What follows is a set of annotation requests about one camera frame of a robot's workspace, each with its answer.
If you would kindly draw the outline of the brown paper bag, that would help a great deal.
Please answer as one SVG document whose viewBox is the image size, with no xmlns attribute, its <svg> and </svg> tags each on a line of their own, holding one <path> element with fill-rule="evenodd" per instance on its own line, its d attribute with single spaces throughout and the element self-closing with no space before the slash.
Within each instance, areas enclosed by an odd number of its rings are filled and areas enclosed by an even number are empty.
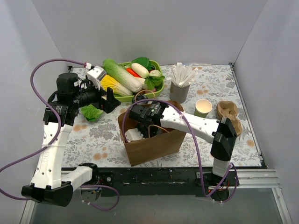
<svg viewBox="0 0 299 224">
<path fill-rule="evenodd" d="M 172 128 L 150 138 L 129 141 L 125 136 L 126 131 L 136 128 L 138 122 L 129 117 L 129 111 L 137 103 L 133 103 L 126 112 L 118 117 L 121 139 L 124 143 L 130 165 L 136 166 L 164 156 L 177 153 L 183 143 L 186 133 Z"/>
</svg>

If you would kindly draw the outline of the brown cardboard cup carrier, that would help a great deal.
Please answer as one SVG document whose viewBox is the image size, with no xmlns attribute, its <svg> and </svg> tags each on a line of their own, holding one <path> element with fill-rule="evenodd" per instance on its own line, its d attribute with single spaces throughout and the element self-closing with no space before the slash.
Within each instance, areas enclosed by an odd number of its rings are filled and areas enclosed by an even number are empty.
<svg viewBox="0 0 299 224">
<path fill-rule="evenodd" d="M 242 125 L 240 120 L 237 118 L 239 113 L 236 104 L 232 101 L 220 101 L 216 106 L 216 112 L 218 117 L 221 119 L 223 116 L 229 118 L 233 124 L 237 137 L 242 133 Z"/>
</svg>

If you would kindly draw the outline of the black coffee cup lid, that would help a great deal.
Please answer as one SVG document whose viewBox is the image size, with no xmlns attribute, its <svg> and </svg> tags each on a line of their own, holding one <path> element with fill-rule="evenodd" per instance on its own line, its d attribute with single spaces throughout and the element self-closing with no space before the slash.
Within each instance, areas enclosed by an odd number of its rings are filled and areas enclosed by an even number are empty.
<svg viewBox="0 0 299 224">
<path fill-rule="evenodd" d="M 135 96 L 133 96 L 133 98 L 132 98 L 132 104 L 135 103 L 135 102 L 138 102 L 138 101 L 140 101 L 140 100 L 144 100 L 144 99 L 147 100 L 148 97 L 147 97 L 145 94 L 143 94 L 143 93 L 140 93 L 140 94 L 138 94 L 138 95 L 135 95 Z M 138 103 L 138 105 L 148 104 L 148 102 L 149 102 L 149 101 L 147 100 L 147 101 Z"/>
</svg>

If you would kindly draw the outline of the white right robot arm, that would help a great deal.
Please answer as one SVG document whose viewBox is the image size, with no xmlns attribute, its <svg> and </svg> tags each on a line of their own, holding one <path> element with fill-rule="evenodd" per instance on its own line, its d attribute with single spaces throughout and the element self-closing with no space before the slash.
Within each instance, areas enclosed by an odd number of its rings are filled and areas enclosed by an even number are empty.
<svg viewBox="0 0 299 224">
<path fill-rule="evenodd" d="M 212 145 L 213 168 L 207 175 L 209 184 L 222 185 L 228 180 L 230 160 L 237 134 L 231 120 L 206 119 L 181 112 L 176 106 L 162 100 L 155 100 L 145 106 L 134 103 L 128 111 L 130 119 L 137 122 L 137 127 L 125 132 L 128 141 L 141 140 L 160 134 L 162 130 L 172 128 L 197 136 Z"/>
</svg>

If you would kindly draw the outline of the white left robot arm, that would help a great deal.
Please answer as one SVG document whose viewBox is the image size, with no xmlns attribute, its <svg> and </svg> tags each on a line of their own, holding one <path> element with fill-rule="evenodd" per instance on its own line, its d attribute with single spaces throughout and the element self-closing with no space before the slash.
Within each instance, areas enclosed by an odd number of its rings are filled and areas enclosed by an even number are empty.
<svg viewBox="0 0 299 224">
<path fill-rule="evenodd" d="M 102 89 L 100 81 L 104 76 L 88 72 L 82 81 L 76 73 L 58 76 L 57 90 L 48 98 L 43 117 L 42 147 L 45 150 L 40 154 L 30 185 L 22 187 L 22 196 L 38 203 L 65 207 L 77 188 L 84 184 L 93 187 L 99 183 L 97 165 L 93 163 L 81 163 L 66 176 L 61 176 L 61 168 L 66 143 L 79 109 L 93 105 L 111 113 L 120 105 L 111 88 Z"/>
</svg>

